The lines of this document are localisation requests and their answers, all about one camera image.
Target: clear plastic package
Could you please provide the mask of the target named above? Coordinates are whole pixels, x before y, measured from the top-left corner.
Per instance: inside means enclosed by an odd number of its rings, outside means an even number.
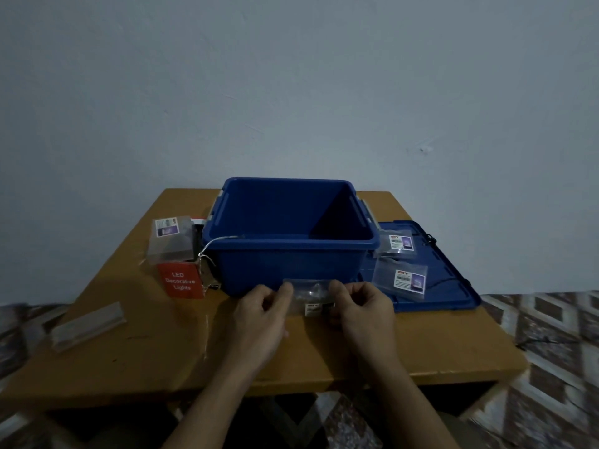
[[[60,353],[126,322],[123,309],[117,301],[83,317],[56,326],[50,333],[52,348]]]
[[[191,217],[154,219],[146,253],[149,264],[193,260],[193,222]]]
[[[416,256],[416,245],[411,230],[379,230],[380,246],[374,251],[374,257]]]
[[[294,286],[294,296],[287,315],[318,317],[334,304],[329,294],[330,280],[285,279]]]
[[[425,264],[410,264],[390,257],[379,257],[374,266],[372,284],[385,293],[423,301],[426,291]]]

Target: white wall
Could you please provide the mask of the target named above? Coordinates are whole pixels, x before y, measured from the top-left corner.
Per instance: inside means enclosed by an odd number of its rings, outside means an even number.
[[[480,293],[599,288],[599,0],[3,0],[0,302],[165,187],[391,190]]]

